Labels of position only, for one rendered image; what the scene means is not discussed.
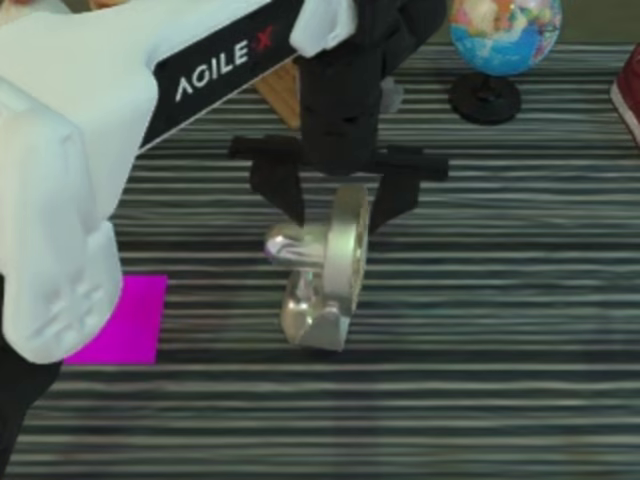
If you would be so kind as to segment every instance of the striped surface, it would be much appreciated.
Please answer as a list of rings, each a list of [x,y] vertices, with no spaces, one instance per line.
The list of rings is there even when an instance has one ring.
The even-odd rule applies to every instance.
[[[630,48],[556,48],[493,129],[449,111],[450,48],[407,62],[382,140],[449,154],[452,178],[372,240],[330,361],[283,341],[287,274],[261,255],[281,217],[225,158],[285,132],[257,93],[154,148],[116,225],[127,271],[171,277],[160,363],[66,368],[7,478],[636,480],[640,159],[608,100]],[[335,184],[305,178],[318,217]]]

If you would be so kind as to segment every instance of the globe stand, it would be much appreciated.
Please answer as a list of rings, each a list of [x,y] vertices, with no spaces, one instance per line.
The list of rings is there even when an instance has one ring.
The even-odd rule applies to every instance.
[[[504,77],[484,73],[462,75],[449,91],[451,108],[464,120],[477,125],[500,125],[520,112],[518,87]]]

